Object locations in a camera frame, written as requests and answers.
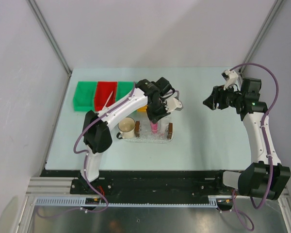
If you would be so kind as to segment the white toothpaste tube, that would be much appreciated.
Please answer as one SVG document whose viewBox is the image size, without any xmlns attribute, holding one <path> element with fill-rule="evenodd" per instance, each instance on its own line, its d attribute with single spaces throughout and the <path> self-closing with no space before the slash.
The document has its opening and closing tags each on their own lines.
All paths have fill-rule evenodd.
<svg viewBox="0 0 291 233">
<path fill-rule="evenodd" d="M 171 119 L 170 116 L 165 116 L 160 120 L 160 129 L 159 129 L 160 135 L 165 134 L 165 132 L 168 130 L 170 119 Z"/>
</svg>

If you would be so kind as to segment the pink toothpaste tube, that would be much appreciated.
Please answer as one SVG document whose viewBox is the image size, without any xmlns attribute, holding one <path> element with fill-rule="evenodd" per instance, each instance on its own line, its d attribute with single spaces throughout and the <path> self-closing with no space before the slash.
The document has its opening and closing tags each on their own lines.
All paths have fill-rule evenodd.
<svg viewBox="0 0 291 233">
<path fill-rule="evenodd" d="M 158 123 L 153 123 L 150 121 L 151 132 L 156 134 L 158 132 Z"/>
</svg>

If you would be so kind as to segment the clear holder with brown ends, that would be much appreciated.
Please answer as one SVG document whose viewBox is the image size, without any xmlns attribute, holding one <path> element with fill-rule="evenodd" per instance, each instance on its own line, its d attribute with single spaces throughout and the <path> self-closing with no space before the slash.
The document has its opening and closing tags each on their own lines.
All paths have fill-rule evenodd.
<svg viewBox="0 0 291 233">
<path fill-rule="evenodd" d="M 140 121 L 136 121 L 134 133 L 136 137 L 140 137 L 140 133 L 142 131 Z M 166 139 L 171 140 L 173 137 L 173 123 L 168 123 L 168 127 L 166 128 Z"/>
</svg>

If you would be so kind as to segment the cream enamel mug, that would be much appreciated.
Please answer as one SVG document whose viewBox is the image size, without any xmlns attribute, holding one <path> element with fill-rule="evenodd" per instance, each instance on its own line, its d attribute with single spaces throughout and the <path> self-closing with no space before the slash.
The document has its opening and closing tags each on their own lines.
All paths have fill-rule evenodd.
<svg viewBox="0 0 291 233">
<path fill-rule="evenodd" d="M 126 117 L 118 123 L 119 132 L 116 135 L 117 139 L 131 139 L 135 137 L 136 122 L 131 117 Z"/>
</svg>

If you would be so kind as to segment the white pink toothbrush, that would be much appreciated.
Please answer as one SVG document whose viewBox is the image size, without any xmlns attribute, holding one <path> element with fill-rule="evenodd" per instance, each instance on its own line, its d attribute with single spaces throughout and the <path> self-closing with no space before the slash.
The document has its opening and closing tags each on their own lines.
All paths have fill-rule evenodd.
<svg viewBox="0 0 291 233">
<path fill-rule="evenodd" d="M 113 91 L 112 91 L 112 92 L 110 93 L 110 95 L 108 96 L 108 98 L 107 98 L 107 100 L 106 100 L 106 102 L 105 102 L 105 104 L 104 104 L 104 106 L 103 106 L 103 108 L 102 108 L 103 110 L 107 108 L 107 104 L 109 103 L 109 101 L 110 101 L 112 95 L 113 95 Z"/>
</svg>

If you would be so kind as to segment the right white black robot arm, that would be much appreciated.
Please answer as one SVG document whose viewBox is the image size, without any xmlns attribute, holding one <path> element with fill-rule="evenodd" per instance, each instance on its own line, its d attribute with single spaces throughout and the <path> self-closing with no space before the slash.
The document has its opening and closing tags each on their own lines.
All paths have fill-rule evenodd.
<svg viewBox="0 0 291 233">
<path fill-rule="evenodd" d="M 259 101 L 261 80 L 245 78 L 241 88 L 234 84 L 214 86 L 203 104 L 211 110 L 233 107 L 240 115 L 250 145 L 251 165 L 244 171 L 224 171 L 214 182 L 214 190 L 225 195 L 231 188 L 242 196 L 277 200 L 291 177 L 290 168 L 283 166 L 272 143 L 265 102 Z"/>
</svg>

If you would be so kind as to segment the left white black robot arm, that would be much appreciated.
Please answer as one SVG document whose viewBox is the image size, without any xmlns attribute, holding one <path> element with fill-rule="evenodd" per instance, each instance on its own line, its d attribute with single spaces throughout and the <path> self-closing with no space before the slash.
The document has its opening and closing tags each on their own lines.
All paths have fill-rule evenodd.
<svg viewBox="0 0 291 233">
<path fill-rule="evenodd" d="M 143 79 L 134 83 L 132 90 L 111 106 L 99 112 L 91 110 L 86 113 L 83 131 L 73 148 L 75 154 L 86 153 L 80 185 L 85 193 L 92 194 L 97 190 L 101 158 L 113 142 L 112 129 L 143 106 L 147 106 L 147 117 L 154 124 L 172 111 L 180 111 L 183 105 L 178 95 L 173 96 L 175 93 L 176 90 L 164 77 L 156 82 Z"/>
</svg>

